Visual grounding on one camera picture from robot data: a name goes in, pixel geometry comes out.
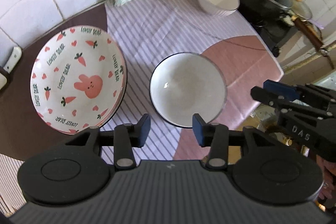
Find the large white plate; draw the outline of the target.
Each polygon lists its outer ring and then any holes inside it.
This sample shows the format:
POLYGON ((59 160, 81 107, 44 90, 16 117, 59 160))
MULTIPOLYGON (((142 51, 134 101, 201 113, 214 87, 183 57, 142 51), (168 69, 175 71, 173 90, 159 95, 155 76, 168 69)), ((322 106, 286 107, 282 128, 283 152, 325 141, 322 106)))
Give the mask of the large white plate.
POLYGON ((102 91, 100 93, 99 99, 99 115, 97 116, 97 121, 99 123, 97 126, 102 127, 108 123, 114 114, 116 114, 119 109, 127 86, 127 66, 126 61, 123 56, 120 46, 114 41, 109 40, 110 48, 104 51, 106 53, 106 61, 109 64, 104 66, 103 76, 107 78, 103 81, 102 91))

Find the pink rabbit carrot plate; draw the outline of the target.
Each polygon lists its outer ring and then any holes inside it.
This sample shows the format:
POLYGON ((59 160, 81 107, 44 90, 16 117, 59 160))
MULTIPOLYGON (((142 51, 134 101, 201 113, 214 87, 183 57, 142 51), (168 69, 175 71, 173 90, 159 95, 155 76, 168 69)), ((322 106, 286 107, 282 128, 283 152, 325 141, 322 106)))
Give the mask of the pink rabbit carrot plate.
POLYGON ((38 53, 31 71, 31 99, 51 128, 73 135, 99 123, 108 39, 113 40, 100 28, 74 26, 49 39, 38 53))

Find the white cutting board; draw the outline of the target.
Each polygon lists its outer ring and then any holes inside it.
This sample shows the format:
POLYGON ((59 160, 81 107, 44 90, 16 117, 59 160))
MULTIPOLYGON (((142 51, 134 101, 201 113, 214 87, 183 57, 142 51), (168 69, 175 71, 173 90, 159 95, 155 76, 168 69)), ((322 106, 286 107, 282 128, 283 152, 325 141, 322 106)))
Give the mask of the white cutting board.
POLYGON ((0 67, 0 90, 6 88, 10 80, 9 73, 3 67, 0 67))

